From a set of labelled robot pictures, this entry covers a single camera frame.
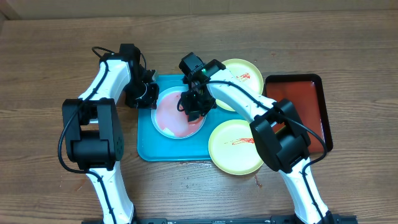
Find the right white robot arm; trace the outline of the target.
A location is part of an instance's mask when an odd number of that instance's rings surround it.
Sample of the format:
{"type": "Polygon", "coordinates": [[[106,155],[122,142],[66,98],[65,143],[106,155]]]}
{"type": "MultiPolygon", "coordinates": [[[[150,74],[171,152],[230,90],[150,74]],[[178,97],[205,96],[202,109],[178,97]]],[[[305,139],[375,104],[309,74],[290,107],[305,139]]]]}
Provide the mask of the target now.
{"type": "Polygon", "coordinates": [[[302,223],[334,223],[322,201],[311,165],[328,153],[324,140],[304,126],[294,104],[275,101],[238,82],[220,61],[205,63],[190,52],[179,63],[188,90],[181,94],[177,110],[195,121],[216,107],[229,104],[247,122],[262,161],[279,172],[292,197],[295,216],[302,223]]]}

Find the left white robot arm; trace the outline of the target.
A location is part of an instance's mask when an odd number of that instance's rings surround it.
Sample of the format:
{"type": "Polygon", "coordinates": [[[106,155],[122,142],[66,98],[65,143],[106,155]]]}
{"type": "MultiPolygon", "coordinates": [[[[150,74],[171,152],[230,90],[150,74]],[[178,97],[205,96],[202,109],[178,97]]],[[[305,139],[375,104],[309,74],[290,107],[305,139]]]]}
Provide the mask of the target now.
{"type": "Polygon", "coordinates": [[[102,223],[134,221],[135,208],[121,174],[124,138],[116,105],[125,94],[130,108],[156,109],[156,71],[141,64],[143,59],[134,44],[121,44],[118,52],[105,49],[88,89],[62,105],[58,159],[65,170],[91,180],[103,210],[102,223]]]}

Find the light blue plate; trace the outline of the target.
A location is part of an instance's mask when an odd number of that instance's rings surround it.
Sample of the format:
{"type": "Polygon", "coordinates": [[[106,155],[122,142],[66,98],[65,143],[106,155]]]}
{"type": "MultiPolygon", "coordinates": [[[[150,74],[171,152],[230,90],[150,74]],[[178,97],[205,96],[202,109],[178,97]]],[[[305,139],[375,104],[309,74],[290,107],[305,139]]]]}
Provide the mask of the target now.
{"type": "Polygon", "coordinates": [[[205,117],[188,122],[188,116],[177,110],[181,93],[187,91],[185,86],[170,87],[159,94],[157,108],[152,110],[151,119],[156,130],[171,139],[188,138],[197,133],[204,125],[205,117]]]}

